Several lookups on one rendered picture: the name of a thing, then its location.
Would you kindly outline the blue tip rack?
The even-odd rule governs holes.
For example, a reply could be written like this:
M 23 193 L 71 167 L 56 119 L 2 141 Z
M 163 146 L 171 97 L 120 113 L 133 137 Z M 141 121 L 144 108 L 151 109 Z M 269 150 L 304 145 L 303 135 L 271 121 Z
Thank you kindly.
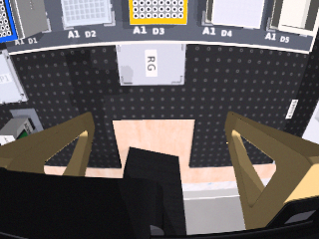
M 48 29 L 44 0 L 0 0 L 0 43 Z

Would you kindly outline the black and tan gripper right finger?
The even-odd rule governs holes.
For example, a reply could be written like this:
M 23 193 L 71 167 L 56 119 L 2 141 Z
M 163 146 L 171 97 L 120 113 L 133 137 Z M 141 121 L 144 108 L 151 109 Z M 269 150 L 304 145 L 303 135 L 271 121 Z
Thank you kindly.
M 225 134 L 245 229 L 265 227 L 288 202 L 319 196 L 319 144 L 228 112 Z M 243 136 L 276 164 L 266 186 L 253 167 Z

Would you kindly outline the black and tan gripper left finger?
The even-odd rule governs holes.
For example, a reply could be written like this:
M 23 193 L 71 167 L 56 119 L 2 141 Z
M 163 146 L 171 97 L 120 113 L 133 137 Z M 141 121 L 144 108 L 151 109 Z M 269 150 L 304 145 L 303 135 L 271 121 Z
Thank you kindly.
M 0 167 L 45 173 L 45 162 L 79 136 L 62 175 L 85 176 L 95 132 L 92 113 L 0 145 Z

